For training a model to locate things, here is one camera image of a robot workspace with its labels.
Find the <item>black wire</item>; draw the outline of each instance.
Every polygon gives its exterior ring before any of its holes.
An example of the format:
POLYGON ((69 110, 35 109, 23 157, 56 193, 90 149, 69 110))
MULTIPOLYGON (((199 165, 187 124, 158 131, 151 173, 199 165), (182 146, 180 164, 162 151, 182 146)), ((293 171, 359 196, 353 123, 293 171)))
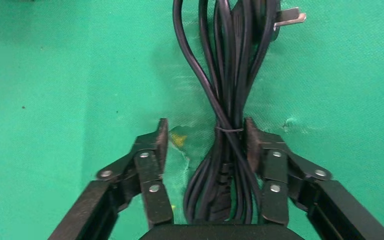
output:
POLYGON ((267 53, 276 16, 276 0, 266 0, 265 24, 258 46, 252 44, 252 0, 239 0, 233 10, 229 0, 217 0, 213 13, 214 46, 211 45, 208 0, 199 0, 199 33, 209 77, 196 60, 186 39, 182 23, 183 0, 173 1, 174 31, 180 49, 191 66, 217 117, 214 144, 199 165, 186 188, 183 207, 188 223, 207 221, 217 197, 217 175, 222 163, 232 163, 235 186, 235 209, 232 218, 250 224, 253 199, 260 207, 260 189, 251 171, 243 145, 242 135, 222 132, 221 129, 242 128, 245 103, 252 84, 267 53))

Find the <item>black metal bracket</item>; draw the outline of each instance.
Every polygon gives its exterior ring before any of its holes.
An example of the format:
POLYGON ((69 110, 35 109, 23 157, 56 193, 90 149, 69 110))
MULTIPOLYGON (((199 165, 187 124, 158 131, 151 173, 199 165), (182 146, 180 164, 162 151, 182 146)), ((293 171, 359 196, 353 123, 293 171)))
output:
POLYGON ((384 240, 384 227, 325 168, 293 153, 245 119, 247 157, 264 181, 260 222, 286 226, 287 196, 324 240, 384 240))
POLYGON ((141 194, 149 228, 173 223, 172 207, 163 184, 168 121, 155 132, 138 136, 130 152, 98 171, 53 231, 50 240, 108 239, 118 213, 141 194))

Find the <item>green mat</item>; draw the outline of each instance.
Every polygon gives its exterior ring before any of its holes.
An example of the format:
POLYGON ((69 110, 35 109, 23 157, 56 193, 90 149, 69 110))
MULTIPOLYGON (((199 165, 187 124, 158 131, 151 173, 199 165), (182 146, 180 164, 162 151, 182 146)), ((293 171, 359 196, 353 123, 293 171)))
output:
MULTIPOLYGON (((197 0, 185 29, 199 54, 197 0)), ((246 106, 258 126, 329 169, 384 225, 384 1, 283 0, 283 27, 246 106)), ((0 0, 0 239, 46 239, 97 170, 169 118, 164 182, 184 223, 188 174, 214 114, 182 56, 171 0, 0 0)), ((320 239, 290 208, 289 227, 320 239)), ((147 231, 140 197, 111 239, 147 231)))

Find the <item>black power cord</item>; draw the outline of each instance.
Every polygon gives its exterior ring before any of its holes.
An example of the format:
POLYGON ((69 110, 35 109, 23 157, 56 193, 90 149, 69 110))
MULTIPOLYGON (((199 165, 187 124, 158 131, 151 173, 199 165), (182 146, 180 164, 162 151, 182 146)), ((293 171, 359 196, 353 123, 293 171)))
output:
POLYGON ((229 0, 216 0, 212 44, 208 0, 199 0, 199 33, 209 77, 188 44, 182 23, 183 0, 173 1, 174 30, 181 51, 217 117, 214 143, 184 194, 184 214, 190 224, 227 219, 250 224, 253 196, 260 205, 260 188, 245 155, 241 129, 245 103, 274 33, 278 0, 259 1, 264 2, 264 16, 257 14, 258 0, 238 0, 233 8, 229 0))

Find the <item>stain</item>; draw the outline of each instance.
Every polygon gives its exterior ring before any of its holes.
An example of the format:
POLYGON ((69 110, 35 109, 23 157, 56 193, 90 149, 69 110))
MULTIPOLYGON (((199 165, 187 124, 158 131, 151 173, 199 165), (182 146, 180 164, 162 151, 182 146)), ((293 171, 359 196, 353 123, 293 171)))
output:
POLYGON ((285 120, 285 122, 282 125, 282 129, 285 133, 289 132, 291 128, 294 126, 296 122, 296 119, 293 117, 289 117, 288 119, 285 120))
POLYGON ((173 144, 178 147, 178 148, 181 148, 183 147, 183 145, 185 144, 185 140, 188 136, 187 135, 179 135, 177 133, 172 133, 171 134, 171 139, 172 139, 172 142, 173 144))

